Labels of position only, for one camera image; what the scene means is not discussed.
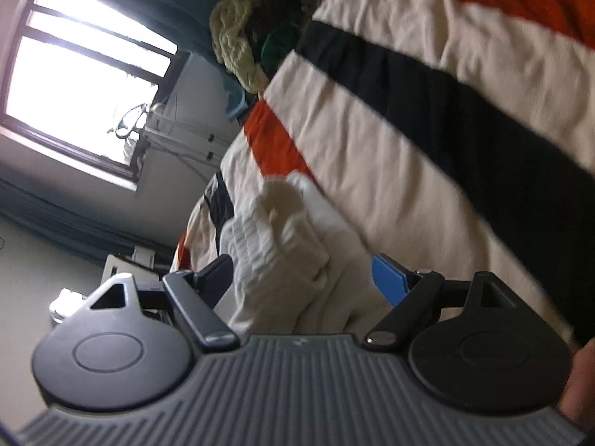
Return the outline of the person right hand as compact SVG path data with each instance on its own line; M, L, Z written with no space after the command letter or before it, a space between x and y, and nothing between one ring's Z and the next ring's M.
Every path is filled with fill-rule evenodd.
M595 345L591 339L573 356L571 375L558 404L559 411L585 431L595 422Z

